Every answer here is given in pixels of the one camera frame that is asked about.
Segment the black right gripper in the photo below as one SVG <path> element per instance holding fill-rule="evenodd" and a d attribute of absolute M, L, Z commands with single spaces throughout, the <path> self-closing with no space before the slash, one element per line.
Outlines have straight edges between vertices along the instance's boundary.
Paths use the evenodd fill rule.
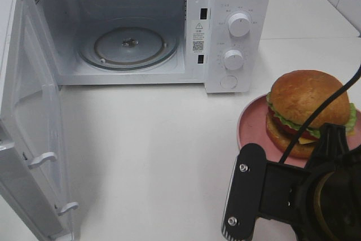
<path fill-rule="evenodd" d="M 360 147 L 349 149 L 343 126 L 322 125 L 305 168 L 297 240 L 360 240 Z"/>

